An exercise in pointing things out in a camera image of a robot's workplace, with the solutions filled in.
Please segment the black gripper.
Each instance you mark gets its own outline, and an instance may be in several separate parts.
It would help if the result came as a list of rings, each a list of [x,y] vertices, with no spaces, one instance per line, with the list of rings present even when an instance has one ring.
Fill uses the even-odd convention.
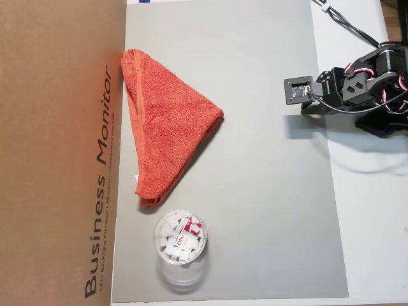
[[[301,104],[301,114],[335,114],[351,112],[352,108],[343,102],[344,69],[334,67],[330,71],[324,71],[317,79],[322,86],[323,94],[320,100],[324,102],[313,104],[306,102]]]

